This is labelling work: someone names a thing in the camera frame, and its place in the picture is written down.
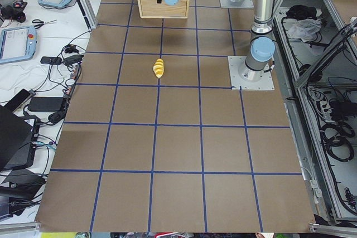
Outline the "toy bread roll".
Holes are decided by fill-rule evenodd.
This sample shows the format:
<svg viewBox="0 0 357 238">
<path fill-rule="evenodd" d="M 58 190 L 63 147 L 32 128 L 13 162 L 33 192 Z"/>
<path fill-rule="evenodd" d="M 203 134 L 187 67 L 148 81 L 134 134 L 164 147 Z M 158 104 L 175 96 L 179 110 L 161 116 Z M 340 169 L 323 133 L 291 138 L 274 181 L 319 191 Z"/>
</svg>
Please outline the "toy bread roll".
<svg viewBox="0 0 357 238">
<path fill-rule="evenodd" d="M 157 59 L 155 63 L 153 64 L 153 72 L 156 78 L 160 79 L 164 72 L 165 72 L 165 67 L 164 67 L 164 61 L 162 59 Z"/>
</svg>

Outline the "near teach pendant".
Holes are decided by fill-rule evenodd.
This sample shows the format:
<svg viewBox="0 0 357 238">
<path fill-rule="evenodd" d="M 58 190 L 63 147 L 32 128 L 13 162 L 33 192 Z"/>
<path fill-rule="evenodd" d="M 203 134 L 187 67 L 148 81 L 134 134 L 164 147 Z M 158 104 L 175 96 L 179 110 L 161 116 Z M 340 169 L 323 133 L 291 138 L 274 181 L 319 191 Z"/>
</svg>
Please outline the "near teach pendant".
<svg viewBox="0 0 357 238">
<path fill-rule="evenodd" d="M 29 60 L 36 51 L 34 26 L 7 28 L 1 31 L 1 64 Z"/>
</svg>

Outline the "crumpled white cloth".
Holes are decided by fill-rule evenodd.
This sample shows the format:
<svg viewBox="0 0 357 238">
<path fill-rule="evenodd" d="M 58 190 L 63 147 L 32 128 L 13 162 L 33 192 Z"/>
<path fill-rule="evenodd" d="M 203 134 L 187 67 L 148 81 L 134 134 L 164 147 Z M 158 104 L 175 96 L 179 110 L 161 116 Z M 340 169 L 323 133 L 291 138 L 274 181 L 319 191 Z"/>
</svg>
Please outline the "crumpled white cloth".
<svg viewBox="0 0 357 238">
<path fill-rule="evenodd" d="M 318 20 L 305 19 L 295 22 L 287 31 L 289 38 L 300 39 L 303 42 L 313 41 L 321 29 L 322 23 Z"/>
</svg>

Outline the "black power adapter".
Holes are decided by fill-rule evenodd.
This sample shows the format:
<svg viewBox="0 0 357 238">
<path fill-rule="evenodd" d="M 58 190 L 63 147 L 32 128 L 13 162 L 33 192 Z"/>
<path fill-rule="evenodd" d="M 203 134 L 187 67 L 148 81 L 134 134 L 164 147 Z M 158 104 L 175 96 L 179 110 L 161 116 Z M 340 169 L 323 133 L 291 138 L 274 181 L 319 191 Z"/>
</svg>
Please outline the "black power adapter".
<svg viewBox="0 0 357 238">
<path fill-rule="evenodd" d="M 33 97 L 28 105 L 32 112 L 59 111 L 63 103 L 62 97 Z"/>
</svg>

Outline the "black smartphone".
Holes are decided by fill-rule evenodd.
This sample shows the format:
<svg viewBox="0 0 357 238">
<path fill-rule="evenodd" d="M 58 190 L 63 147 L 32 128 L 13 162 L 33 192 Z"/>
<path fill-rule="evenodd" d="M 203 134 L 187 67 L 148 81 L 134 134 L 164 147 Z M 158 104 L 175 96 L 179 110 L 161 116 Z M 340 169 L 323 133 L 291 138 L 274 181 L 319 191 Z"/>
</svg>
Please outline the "black smartphone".
<svg viewBox="0 0 357 238">
<path fill-rule="evenodd" d="M 22 89 L 8 103 L 6 103 L 4 107 L 9 111 L 14 112 L 32 96 L 33 94 L 30 91 Z"/>
</svg>

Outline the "black laptop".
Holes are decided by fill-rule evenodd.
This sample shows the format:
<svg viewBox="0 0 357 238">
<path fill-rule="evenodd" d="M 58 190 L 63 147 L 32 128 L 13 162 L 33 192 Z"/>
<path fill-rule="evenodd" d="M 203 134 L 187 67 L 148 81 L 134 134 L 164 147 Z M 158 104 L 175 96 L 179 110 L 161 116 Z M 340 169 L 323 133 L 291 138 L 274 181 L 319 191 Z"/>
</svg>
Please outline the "black laptop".
<svg viewBox="0 0 357 238">
<path fill-rule="evenodd" d="M 39 121 L 34 115 L 16 116 L 1 107 L 1 171 L 33 165 Z"/>
</svg>

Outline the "black handled scissors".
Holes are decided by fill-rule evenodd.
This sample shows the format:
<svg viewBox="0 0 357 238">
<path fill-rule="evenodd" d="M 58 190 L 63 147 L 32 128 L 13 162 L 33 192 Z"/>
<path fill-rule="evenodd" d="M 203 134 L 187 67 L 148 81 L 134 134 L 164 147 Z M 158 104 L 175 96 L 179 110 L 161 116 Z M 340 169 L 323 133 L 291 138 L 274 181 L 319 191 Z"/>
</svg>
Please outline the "black handled scissors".
<svg viewBox="0 0 357 238">
<path fill-rule="evenodd" d="M 39 29 L 39 28 L 43 27 L 44 25 L 57 23 L 57 20 L 43 21 L 40 19 L 35 19 L 35 20 L 32 20 L 31 23 L 33 24 L 35 29 Z"/>
</svg>

